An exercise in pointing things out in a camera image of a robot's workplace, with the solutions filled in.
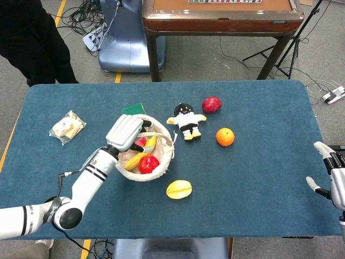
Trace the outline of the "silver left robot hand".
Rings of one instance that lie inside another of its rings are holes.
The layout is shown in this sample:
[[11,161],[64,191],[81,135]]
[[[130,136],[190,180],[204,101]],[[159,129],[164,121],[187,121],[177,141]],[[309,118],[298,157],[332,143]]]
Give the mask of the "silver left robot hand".
[[145,127],[152,130],[153,123],[134,115],[123,114],[107,133],[105,150],[113,156],[129,149],[140,153],[151,153],[153,147],[141,147],[135,143],[138,135],[146,131]]

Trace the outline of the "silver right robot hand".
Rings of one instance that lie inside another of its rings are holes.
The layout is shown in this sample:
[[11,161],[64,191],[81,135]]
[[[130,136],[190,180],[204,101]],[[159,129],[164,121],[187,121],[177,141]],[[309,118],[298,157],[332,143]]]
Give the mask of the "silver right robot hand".
[[327,169],[330,190],[318,186],[310,176],[306,177],[306,182],[314,192],[332,200],[337,209],[344,211],[344,156],[320,141],[315,142],[313,145],[322,156]]

